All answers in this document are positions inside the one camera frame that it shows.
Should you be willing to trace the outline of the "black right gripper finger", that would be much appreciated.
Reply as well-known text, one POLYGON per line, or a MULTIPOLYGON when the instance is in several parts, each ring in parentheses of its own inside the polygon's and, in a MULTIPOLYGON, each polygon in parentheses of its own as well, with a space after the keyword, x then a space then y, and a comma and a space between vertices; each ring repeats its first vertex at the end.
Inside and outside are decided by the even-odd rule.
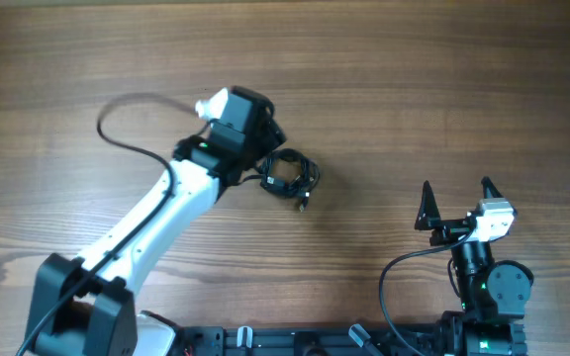
POLYGON ((503 195, 496 188, 496 186, 488 176, 482 178, 481 185, 483 188, 483 196, 485 199, 500 199, 503 197, 503 195))
POLYGON ((441 217, 435 195, 429 181, 425 181, 422 197, 415 221, 416 230, 433 230, 441 226, 441 217))

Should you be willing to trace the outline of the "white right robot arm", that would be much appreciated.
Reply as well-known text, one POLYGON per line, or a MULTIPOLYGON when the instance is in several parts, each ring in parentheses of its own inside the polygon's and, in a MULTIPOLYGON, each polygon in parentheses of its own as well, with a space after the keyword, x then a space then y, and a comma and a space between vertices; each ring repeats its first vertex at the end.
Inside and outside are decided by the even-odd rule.
POLYGON ((464 218, 440 216, 429 182, 423 184, 415 229, 431 232, 429 244, 451 251, 450 273, 462 304, 436 323, 429 355, 522 356, 523 325, 534 276, 513 260, 494 259, 491 244, 509 234, 514 206, 492 181, 481 181, 483 198, 464 218))

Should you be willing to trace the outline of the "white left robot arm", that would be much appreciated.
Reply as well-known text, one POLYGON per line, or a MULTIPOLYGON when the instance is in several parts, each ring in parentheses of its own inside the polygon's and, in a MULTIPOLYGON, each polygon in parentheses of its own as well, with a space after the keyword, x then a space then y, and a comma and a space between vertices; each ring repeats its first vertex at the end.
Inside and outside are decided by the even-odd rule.
POLYGON ((40 266, 25 340, 37 355, 170 355, 181 331, 167 319, 137 313, 147 275, 192 221, 208 212, 241 174, 283 144, 265 96, 224 88, 195 111, 207 136, 180 140, 151 190, 110 231, 68 259, 40 266))

